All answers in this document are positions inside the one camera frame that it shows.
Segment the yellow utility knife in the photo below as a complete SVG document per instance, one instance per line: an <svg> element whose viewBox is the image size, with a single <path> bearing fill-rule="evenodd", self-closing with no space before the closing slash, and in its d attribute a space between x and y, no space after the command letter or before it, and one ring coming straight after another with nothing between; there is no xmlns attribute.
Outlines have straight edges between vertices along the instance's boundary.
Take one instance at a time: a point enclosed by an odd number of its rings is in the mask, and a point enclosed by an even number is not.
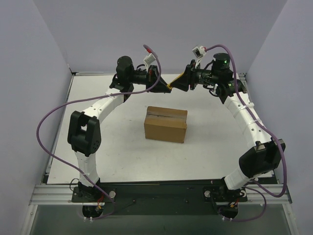
<svg viewBox="0 0 313 235"><path fill-rule="evenodd" d="M179 75L178 77L176 77L173 81L171 81L170 83L168 83L168 84L167 84L167 87L171 90L171 89L173 88L174 82L175 82L176 80L180 79L182 75L183 75L183 74L180 74L180 75Z"/></svg>

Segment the brown cardboard express box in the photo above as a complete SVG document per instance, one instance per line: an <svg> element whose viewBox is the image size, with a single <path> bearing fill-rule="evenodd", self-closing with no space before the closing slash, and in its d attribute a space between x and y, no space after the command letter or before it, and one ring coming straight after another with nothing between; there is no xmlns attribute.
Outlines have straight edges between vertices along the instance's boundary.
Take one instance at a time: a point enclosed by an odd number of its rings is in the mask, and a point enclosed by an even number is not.
<svg viewBox="0 0 313 235"><path fill-rule="evenodd" d="M187 130L187 110L149 106L144 121L145 138L183 143Z"/></svg>

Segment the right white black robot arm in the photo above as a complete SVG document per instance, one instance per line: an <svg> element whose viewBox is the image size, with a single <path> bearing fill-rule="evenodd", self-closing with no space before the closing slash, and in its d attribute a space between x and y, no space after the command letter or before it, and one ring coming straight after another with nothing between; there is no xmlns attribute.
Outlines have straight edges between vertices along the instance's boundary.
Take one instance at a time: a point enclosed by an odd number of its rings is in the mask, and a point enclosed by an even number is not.
<svg viewBox="0 0 313 235"><path fill-rule="evenodd" d="M214 54L210 66L211 69L201 69L199 60L192 60L184 73L169 84L169 88L186 92L202 85L217 96L233 115L249 147L239 158L239 166L224 178L227 189L236 190L250 180L276 169L281 162L285 144L283 140L269 134L262 125L245 86L235 79L229 68L230 56L227 53Z"/></svg>

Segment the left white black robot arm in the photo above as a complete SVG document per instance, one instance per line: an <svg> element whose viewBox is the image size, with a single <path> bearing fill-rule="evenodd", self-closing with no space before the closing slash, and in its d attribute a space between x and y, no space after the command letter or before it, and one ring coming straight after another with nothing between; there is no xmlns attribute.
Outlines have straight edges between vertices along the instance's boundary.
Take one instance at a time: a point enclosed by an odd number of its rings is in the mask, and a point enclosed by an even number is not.
<svg viewBox="0 0 313 235"><path fill-rule="evenodd" d="M100 197L100 178L96 170L95 153L101 145L102 121L119 105L126 102L134 91L134 84L144 85L147 92L170 93L167 83L159 75L156 60L150 53L144 58L144 70L135 69L129 56L117 60L116 74L105 93L85 110L75 111L70 116L67 141L75 152L81 170L78 188L89 201Z"/></svg>

